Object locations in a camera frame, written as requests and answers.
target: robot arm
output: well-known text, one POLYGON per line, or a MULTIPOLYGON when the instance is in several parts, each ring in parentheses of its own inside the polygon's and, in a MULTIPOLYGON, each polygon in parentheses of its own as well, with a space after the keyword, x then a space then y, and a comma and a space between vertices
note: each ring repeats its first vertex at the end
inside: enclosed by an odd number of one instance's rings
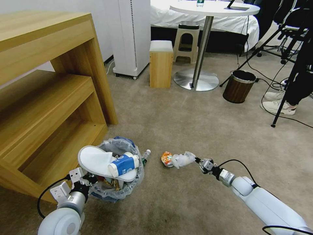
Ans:
POLYGON ((41 222, 38 235, 80 234, 79 230, 85 219, 83 208, 88 199, 89 189, 98 180, 80 167, 70 171, 69 174, 73 184, 72 190, 66 182, 50 189, 58 202, 57 209, 41 222))
MULTIPOLYGON (((233 173, 218 167, 212 159, 196 158, 196 162, 202 173, 214 175, 217 180, 229 187, 267 226, 285 226, 313 232, 297 212, 248 177, 236 177, 233 173)), ((277 235, 297 234, 295 231, 281 228, 272 228, 272 231, 277 235)))

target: carpet floor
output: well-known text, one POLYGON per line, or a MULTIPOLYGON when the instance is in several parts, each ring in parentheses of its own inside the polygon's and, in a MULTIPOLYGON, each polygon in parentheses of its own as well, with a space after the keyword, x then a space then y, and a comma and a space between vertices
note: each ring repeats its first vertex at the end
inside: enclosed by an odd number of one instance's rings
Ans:
MULTIPOLYGON (((265 54, 253 58, 251 66, 273 78, 280 59, 265 54)), ((191 68, 177 62, 172 74, 191 68)), ((236 55, 207 54, 203 70, 218 74, 220 82, 237 68, 236 55)), ((288 77, 288 63, 276 77, 288 77)), ((239 159, 250 169, 257 183, 292 207, 313 227, 312 129, 280 118, 270 127, 273 116, 259 107, 267 84, 254 84, 243 104, 223 99, 225 87, 194 92, 171 82, 170 89, 149 87, 149 67, 138 80, 108 79, 119 124, 109 126, 105 138, 116 135, 132 139, 141 153, 151 149, 145 177, 131 195, 117 203, 90 198, 85 206, 83 235, 88 234, 263 234, 262 222, 230 189, 213 176, 203 175, 196 164, 180 169, 165 168, 164 151, 190 151, 216 163, 239 159)), ((301 101, 296 118, 313 125, 313 100, 301 101)), ((237 176, 248 176, 239 163, 224 166, 237 176)), ((41 218, 36 199, 0 188, 0 230, 2 234, 36 234, 41 218)), ((55 205, 42 202, 48 214, 55 205)))

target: blue and white carton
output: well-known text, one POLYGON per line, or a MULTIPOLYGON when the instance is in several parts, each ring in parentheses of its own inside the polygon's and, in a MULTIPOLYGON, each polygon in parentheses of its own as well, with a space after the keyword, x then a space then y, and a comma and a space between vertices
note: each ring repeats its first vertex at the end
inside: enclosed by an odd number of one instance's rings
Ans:
POLYGON ((139 157, 126 152, 108 165, 108 170, 113 177, 126 174, 139 167, 139 157))

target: round table base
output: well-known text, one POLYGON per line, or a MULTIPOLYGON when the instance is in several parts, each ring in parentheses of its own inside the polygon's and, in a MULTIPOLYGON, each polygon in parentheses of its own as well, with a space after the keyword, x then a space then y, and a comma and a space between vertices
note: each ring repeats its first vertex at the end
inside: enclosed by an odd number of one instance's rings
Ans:
POLYGON ((192 78, 195 70, 187 69, 179 71, 174 75, 174 81, 177 85, 194 91, 208 91, 213 90, 218 86, 219 81, 215 73, 209 73, 206 71, 200 72, 200 77, 196 88, 192 88, 192 78))

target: round white table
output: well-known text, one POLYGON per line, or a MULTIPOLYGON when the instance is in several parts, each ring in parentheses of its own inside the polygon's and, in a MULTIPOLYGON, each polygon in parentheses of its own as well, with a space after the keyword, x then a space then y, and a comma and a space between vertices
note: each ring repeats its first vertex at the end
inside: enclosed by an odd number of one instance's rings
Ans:
POLYGON ((233 3, 232 7, 243 7, 247 9, 226 9, 228 4, 229 2, 224 1, 204 1, 202 7, 197 7, 197 1, 177 1, 171 3, 171 10, 186 14, 206 16, 196 67, 195 69, 187 69, 177 72, 174 75, 174 81, 177 85, 194 91, 212 90, 218 86, 219 81, 216 74, 209 73, 207 71, 201 71, 203 56, 211 32, 214 16, 248 16, 255 15, 260 10, 258 6, 237 2, 233 3))

